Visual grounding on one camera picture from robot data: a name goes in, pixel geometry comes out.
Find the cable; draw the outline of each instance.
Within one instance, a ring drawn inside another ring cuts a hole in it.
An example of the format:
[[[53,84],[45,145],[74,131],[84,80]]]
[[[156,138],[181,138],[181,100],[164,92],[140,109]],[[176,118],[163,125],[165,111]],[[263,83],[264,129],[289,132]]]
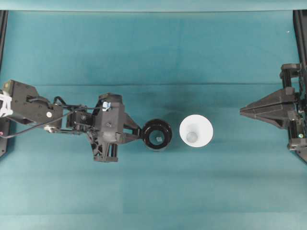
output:
[[[57,100],[59,100],[62,105],[66,105],[65,101],[63,100],[63,98],[61,98],[60,96],[56,96],[54,99],[53,99],[53,104],[56,104]]]
[[[38,125],[36,125],[36,126],[32,126],[32,127],[30,127],[30,128],[27,128],[27,129],[25,129],[25,130],[23,130],[23,131],[20,131],[20,132],[18,132],[18,133],[12,134],[12,135],[0,136],[0,138],[9,139],[9,138],[13,138],[13,137],[19,136],[19,135],[21,135],[21,134],[23,134],[23,133],[26,133],[26,132],[28,132],[28,131],[31,131],[32,129],[39,128],[39,127],[48,125],[48,124],[50,124],[50,123],[59,121],[59,120],[61,120],[62,118],[66,117],[66,116],[69,116],[70,114],[72,114],[72,113],[74,113],[74,112],[76,112],[76,111],[78,111],[78,110],[82,110],[82,109],[93,110],[93,109],[101,109],[101,108],[102,108],[102,107],[94,107],[94,108],[80,107],[80,108],[74,109],[74,110],[72,110],[72,111],[69,111],[68,113],[66,113],[66,114],[64,114],[64,115],[62,115],[62,116],[60,116],[60,117],[58,117],[58,118],[55,118],[55,119],[53,119],[53,120],[51,120],[51,121],[47,121],[47,122],[38,124]]]

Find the white zip tie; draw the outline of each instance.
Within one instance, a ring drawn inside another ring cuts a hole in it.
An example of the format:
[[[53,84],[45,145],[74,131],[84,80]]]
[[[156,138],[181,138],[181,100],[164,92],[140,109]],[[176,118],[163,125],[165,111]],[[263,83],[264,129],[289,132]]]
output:
[[[0,94],[0,101],[3,101],[2,107],[0,109],[0,117],[12,115],[13,114],[13,110],[11,109],[12,98],[8,95]]]

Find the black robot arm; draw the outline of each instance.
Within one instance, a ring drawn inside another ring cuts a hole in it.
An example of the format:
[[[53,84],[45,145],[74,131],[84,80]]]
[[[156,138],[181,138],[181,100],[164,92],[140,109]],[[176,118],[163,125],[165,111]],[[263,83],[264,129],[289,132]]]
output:
[[[41,97],[35,87],[10,80],[4,84],[0,94],[0,107],[0,122],[9,119],[32,125],[12,135],[0,132],[1,138],[12,138],[38,127],[49,133],[84,133],[92,146],[95,161],[118,161],[119,144],[143,139],[151,149],[160,150],[168,145],[172,137],[169,124],[159,119],[147,122],[146,129],[141,129],[125,112],[122,96],[112,93],[100,95],[95,107],[66,104],[59,96],[51,103]],[[67,117],[66,129],[62,129],[64,117]],[[163,137],[156,137],[160,143],[153,144],[150,134],[155,130],[161,131],[160,136]]]

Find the teal cloth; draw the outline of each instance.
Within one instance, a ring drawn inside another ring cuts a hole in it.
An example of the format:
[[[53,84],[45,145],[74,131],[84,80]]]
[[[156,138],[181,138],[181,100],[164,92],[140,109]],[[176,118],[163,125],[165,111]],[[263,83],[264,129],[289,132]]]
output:
[[[305,0],[1,0],[0,9],[78,12],[237,12],[306,9]]]
[[[291,11],[11,12],[1,83],[88,106],[119,93],[138,124],[162,118],[174,136],[163,152],[121,145],[108,164],[92,160],[84,135],[10,140],[0,229],[305,229],[306,165],[286,131],[239,115],[281,88],[287,62],[298,62]],[[211,120],[207,147],[181,141],[190,114]]]

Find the white cup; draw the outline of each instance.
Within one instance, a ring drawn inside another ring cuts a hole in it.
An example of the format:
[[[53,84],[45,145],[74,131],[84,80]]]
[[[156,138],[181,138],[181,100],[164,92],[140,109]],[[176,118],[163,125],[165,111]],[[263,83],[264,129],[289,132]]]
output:
[[[201,115],[190,115],[183,119],[180,124],[179,133],[181,139],[192,147],[203,147],[213,137],[211,122]]]

